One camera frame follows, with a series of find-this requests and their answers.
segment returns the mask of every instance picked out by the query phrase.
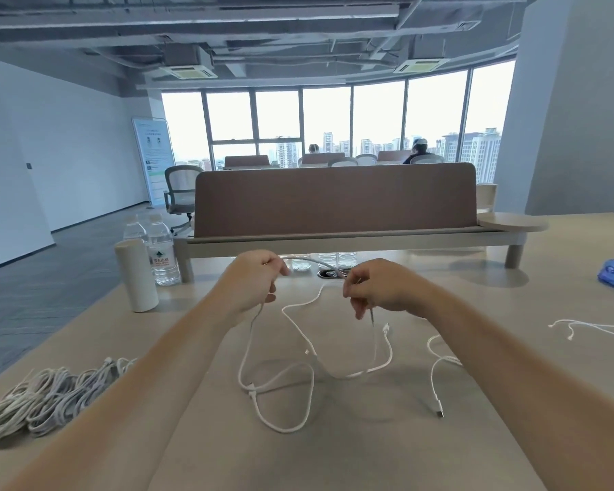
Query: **sky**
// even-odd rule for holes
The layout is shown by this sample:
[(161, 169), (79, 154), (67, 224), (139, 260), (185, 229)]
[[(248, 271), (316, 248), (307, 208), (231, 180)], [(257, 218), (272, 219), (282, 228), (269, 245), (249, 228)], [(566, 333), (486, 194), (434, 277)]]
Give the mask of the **sky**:
[[(514, 61), (475, 69), (469, 97), (466, 132), (498, 128), (502, 132)], [(425, 137), (431, 146), (444, 134), (458, 132), (462, 118), (466, 71), (409, 80), (405, 135)], [(354, 86), (353, 154), (362, 139), (390, 143), (400, 136), (405, 82)], [(257, 91), (260, 138), (299, 137), (298, 91)], [(164, 93), (164, 109), (175, 160), (209, 158), (200, 93)], [(250, 95), (247, 92), (208, 93), (207, 106), (214, 140), (253, 138)], [(336, 143), (350, 136), (350, 87), (303, 90), (305, 147), (322, 147), (323, 134)], [(260, 153), (275, 145), (260, 145)], [(255, 154), (249, 145), (215, 145), (218, 160), (226, 155)]]

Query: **person's left hand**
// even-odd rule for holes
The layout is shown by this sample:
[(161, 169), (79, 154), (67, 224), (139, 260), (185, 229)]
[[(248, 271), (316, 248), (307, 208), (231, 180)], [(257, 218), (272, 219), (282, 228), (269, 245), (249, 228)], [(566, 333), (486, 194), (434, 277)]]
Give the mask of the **person's left hand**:
[(287, 276), (289, 269), (279, 256), (268, 250), (247, 251), (225, 269), (211, 290), (217, 300), (227, 303), (234, 313), (275, 301), (275, 279)]

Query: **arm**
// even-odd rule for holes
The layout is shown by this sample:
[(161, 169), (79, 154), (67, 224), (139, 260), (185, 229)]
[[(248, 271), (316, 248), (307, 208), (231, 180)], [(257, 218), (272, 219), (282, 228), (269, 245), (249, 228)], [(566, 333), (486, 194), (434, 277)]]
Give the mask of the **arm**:
[(363, 263), (344, 284), (355, 315), (377, 305), (426, 318), (489, 398), (549, 490), (614, 490), (614, 402), (472, 306), (406, 268)]
[(274, 300), (274, 281), (288, 272), (268, 251), (238, 256), (209, 294), (5, 489), (146, 490), (221, 340), (240, 313)]

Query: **ceiling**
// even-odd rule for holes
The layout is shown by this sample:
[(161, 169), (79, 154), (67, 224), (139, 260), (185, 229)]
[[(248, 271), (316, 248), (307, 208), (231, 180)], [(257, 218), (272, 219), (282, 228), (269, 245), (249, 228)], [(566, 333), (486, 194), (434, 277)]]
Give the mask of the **ceiling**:
[[(386, 79), (409, 58), (452, 69), (515, 54), (528, 2), (0, 0), (0, 46), (115, 62), (149, 88), (336, 84)], [(197, 46), (218, 79), (163, 70)]]

